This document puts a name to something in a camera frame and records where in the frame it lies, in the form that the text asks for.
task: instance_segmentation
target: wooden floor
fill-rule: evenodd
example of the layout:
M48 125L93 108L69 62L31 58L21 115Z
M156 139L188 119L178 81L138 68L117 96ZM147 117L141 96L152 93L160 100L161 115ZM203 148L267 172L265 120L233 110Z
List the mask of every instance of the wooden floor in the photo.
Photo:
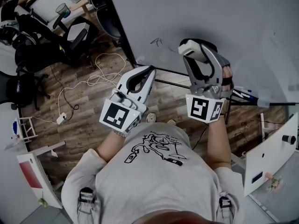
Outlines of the wooden floor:
M111 41L111 38L101 31L99 41ZM102 53L117 53L125 58L120 48L115 48L112 44L110 48L99 48L92 51L92 59ZM97 60L99 67L105 74L117 73L123 66L123 60L117 55L102 55ZM78 67L71 67L62 63L52 65L56 78L64 87L72 88L80 81L87 81L92 75L101 76L102 72L92 70L85 57L82 57ZM121 74L129 71L131 65L126 62L126 66ZM49 78L44 80L44 86L50 99L42 98L40 100L40 110L36 111L34 105L29 105L22 109L22 115L35 116L44 120L56 121L58 118L58 95L62 90L61 85L55 80L51 68L42 70L38 75L48 74ZM189 85L188 77L176 75L168 72L158 72L157 77L184 85ZM88 86L79 84L75 89L66 90L65 96L72 106L79 105L79 109L74 111L70 121L65 121L61 125L46 123L34 119L34 127L38 137L29 145L30 149L36 149L45 145L53 145L65 140L66 146L57 150L58 158L51 156L41 157L44 169L50 175L54 183L64 180L71 169L77 164L84 152L90 148L96 148L110 131L109 128L99 123L101 109L105 98L111 94L114 85L110 82L105 84L96 84ZM171 86L168 84L155 82L152 91L147 100L149 112L157 114L158 122L167 122L174 119L177 126L184 129L190 137L192 147L197 143L205 124L189 119L187 117L185 94L189 90ZM71 116L71 108L66 103L63 95L60 96L60 110ZM232 151L240 155L243 151L258 145L261 141L261 126L259 114L265 114L265 120L271 122L285 122L285 109L281 106L270 109L262 109L255 106L232 106L230 118L227 125L229 142ZM203 135L200 143L196 146L195 151L204 156L206 152L207 132Z

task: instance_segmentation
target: white cable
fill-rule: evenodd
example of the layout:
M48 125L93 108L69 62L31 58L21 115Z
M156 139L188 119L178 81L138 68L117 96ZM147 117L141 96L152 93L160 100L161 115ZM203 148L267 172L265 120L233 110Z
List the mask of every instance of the white cable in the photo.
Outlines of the white cable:
M101 55L103 55L103 54L105 54L105 55L118 55L118 56L120 56L121 57L121 59L124 61L124 66L123 66L123 68L118 72L118 73L110 73L110 74L104 74L104 72L102 71L102 69L98 66L98 64L97 64L97 59L101 56ZM108 82L111 82L114 86L116 86L117 85L117 82L115 82L115 81L113 81L117 76L121 76L121 72L123 71L123 69L125 69L125 67L126 67L126 60L120 55L120 54L117 54L117 53L102 53L102 54L99 54L98 56L97 56L97 58L95 58L95 61L94 61L94 63L95 63L95 65L99 68L99 70L102 72L102 76L98 76L98 75L92 75L92 76L90 76L89 78L88 78L88 80L87 81L80 81L78 84L76 84L74 87L72 87L72 88L69 88L69 87L66 87L66 88L64 88L64 89L62 89L61 91L60 91L60 93L59 93L59 95L58 95L58 113L59 113L59 115L61 115L61 113L60 113L60 104L59 104L59 98L60 98L60 95L61 95L61 93L64 91L64 90L72 90L72 89L75 89L79 84L81 84L81 83L86 83L86 84L88 84L89 86L94 86L95 84L106 84L106 83L108 83ZM115 75L112 79L107 79L106 78L106 76L109 76L109 75ZM97 81L96 82L90 82L89 80L92 78L92 77L97 77L98 79L97 79ZM104 80L106 80L105 82L99 82L99 80L100 79L104 79Z
M31 117L33 117L33 118L35 118L35 119L39 119L39 120L41 120L41 121L44 121L44 122L51 122L51 123L53 123L53 124L56 124L56 125L58 125L58 123L57 123L57 122L53 122L53 121L51 121L51 120L49 120L49 121L46 121L46 120L40 119L40 118L38 118L38 117L34 117L34 116L31 116Z

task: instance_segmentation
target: black strap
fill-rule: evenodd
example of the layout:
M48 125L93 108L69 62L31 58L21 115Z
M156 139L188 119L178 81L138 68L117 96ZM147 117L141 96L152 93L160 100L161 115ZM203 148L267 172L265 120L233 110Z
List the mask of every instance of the black strap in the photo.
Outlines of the black strap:
M222 84L221 85L228 85L232 83L233 77L228 77L228 78L223 78L222 79Z

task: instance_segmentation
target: white t-shirt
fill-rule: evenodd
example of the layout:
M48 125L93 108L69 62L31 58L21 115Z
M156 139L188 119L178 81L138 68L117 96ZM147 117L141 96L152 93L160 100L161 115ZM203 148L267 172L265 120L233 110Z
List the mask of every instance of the white t-shirt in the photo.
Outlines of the white t-shirt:
M242 176L229 168L211 170L190 149L188 135L164 123L141 123L124 148L106 163L88 150L69 173L62 202L74 223L79 192L90 187L100 201L102 224L132 224L157 210L192 211L216 221L219 198L228 194L242 222Z

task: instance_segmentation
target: hand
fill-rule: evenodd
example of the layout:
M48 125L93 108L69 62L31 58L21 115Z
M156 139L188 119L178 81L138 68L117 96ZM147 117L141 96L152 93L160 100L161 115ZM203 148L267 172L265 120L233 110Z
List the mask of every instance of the hand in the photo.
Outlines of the hand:
M233 76L233 72L230 68L230 66L224 66L222 68L222 78L229 78ZM222 86L222 91L229 91L231 89L231 83L228 85L223 85Z

